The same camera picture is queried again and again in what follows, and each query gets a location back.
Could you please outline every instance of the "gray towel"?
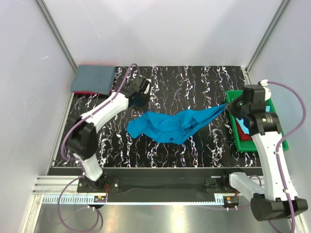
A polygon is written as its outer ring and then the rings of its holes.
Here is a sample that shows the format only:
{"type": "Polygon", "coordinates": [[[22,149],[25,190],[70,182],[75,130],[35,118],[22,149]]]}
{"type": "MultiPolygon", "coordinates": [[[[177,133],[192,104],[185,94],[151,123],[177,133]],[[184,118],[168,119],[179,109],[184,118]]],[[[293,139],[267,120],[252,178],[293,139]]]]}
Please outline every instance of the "gray towel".
{"type": "Polygon", "coordinates": [[[70,91],[74,93],[96,93],[109,95],[115,77],[115,67],[79,65],[70,91]]]}

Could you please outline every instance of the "black marble surface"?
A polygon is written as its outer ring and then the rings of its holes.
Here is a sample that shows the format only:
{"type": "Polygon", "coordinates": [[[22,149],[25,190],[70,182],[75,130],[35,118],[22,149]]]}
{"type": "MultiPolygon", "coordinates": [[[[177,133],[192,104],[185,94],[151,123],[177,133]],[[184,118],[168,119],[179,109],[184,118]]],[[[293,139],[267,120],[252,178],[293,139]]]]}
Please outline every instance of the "black marble surface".
{"type": "MultiPolygon", "coordinates": [[[[225,101],[227,90],[242,89],[240,67],[140,67],[152,80],[149,110],[174,115],[185,109],[202,110],[225,101]]],[[[126,67],[117,67],[114,88],[119,87],[126,67]]],[[[79,116],[107,97],[75,94],[69,115],[79,116]]],[[[130,120],[142,113],[127,109],[111,119],[98,134],[97,158],[101,167],[234,167],[260,166],[257,153],[237,152],[228,113],[190,137],[183,145],[156,143],[145,135],[136,139],[126,131],[130,120]]],[[[66,124],[63,137],[71,125],[66,124]]],[[[78,166],[55,158],[54,167],[78,166]]]]}

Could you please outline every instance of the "blue fabric corner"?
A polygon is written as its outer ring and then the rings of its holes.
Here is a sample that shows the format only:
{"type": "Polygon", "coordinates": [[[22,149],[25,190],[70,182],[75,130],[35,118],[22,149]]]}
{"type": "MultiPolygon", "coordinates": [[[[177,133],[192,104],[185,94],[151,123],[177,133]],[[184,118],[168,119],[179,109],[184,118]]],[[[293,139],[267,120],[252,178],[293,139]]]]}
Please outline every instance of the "blue fabric corner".
{"type": "Polygon", "coordinates": [[[142,133],[158,143],[183,144],[225,110],[225,104],[200,111],[184,110],[174,116],[146,112],[128,123],[127,131],[136,138],[142,133]]]}

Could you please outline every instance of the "robotic arm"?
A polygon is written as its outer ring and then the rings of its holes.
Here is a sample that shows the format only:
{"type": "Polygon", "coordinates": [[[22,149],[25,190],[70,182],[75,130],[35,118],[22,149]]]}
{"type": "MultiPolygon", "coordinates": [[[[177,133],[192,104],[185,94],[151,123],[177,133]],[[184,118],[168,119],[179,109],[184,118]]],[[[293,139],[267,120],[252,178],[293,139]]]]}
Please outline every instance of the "robotic arm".
{"type": "MultiPolygon", "coordinates": [[[[86,178],[94,183],[104,180],[103,170],[100,168],[95,154],[98,149],[97,133],[106,122],[128,107],[147,111],[150,81],[138,75],[129,85],[123,86],[116,97],[115,95],[116,93],[112,93],[96,108],[82,114],[78,119],[72,119],[76,124],[87,118],[72,132],[66,143],[74,157],[82,163],[86,178]]],[[[275,155],[276,145],[282,138],[282,129],[277,114],[265,111],[265,101],[270,96],[267,82],[262,81],[258,85],[246,85],[243,94],[226,106],[234,117],[244,119],[244,124],[249,129],[258,149],[265,178],[265,188],[257,185],[245,173],[234,172],[229,175],[230,186],[237,189],[250,201],[253,215],[258,221],[289,217],[287,194],[290,195],[295,215],[308,209],[307,201],[298,198],[287,170],[283,149],[280,148],[278,154],[288,187],[287,190],[283,190],[275,155]]]]}
{"type": "Polygon", "coordinates": [[[120,93],[113,99],[115,95],[116,93],[113,92],[96,108],[82,114],[78,119],[71,119],[75,124],[91,115],[72,132],[66,145],[73,152],[73,156],[82,163],[86,177],[93,182],[103,175],[95,154],[98,149],[97,133],[111,118],[128,107],[147,111],[150,81],[142,76],[136,76],[131,83],[123,86],[120,93]]]}
{"type": "Polygon", "coordinates": [[[251,203],[254,217],[258,221],[290,217],[286,194],[290,195],[295,215],[308,209],[305,199],[298,198],[286,166],[283,148],[279,149],[287,190],[284,190],[276,158],[276,145],[282,138],[282,129],[276,113],[266,112],[266,103],[271,96],[267,81],[258,85],[246,85],[243,94],[230,102],[226,109],[245,126],[256,145],[262,164],[265,188],[260,187],[245,173],[234,172],[229,175],[230,185],[242,193],[251,203]]]}

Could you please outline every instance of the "white wall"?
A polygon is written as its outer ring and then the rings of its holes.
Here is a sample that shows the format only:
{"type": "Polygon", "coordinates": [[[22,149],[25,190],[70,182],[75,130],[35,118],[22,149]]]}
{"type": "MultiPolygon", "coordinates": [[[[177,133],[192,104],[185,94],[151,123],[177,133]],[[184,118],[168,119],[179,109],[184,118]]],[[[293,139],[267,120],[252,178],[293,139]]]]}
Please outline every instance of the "white wall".
{"type": "Polygon", "coordinates": [[[77,64],[248,64],[281,0],[44,0],[77,64]]]}
{"type": "MultiPolygon", "coordinates": [[[[277,25],[255,66],[251,70],[254,82],[262,79],[281,82],[294,88],[307,106],[307,120],[289,138],[286,161],[294,186],[300,197],[311,206],[311,1],[292,0],[277,25]]],[[[302,117],[298,100],[290,92],[271,85],[272,100],[285,132],[302,117]]],[[[311,211],[305,213],[311,230],[311,211]]]]}
{"type": "Polygon", "coordinates": [[[34,0],[0,1],[1,232],[17,233],[49,165],[73,71],[34,0]]]}

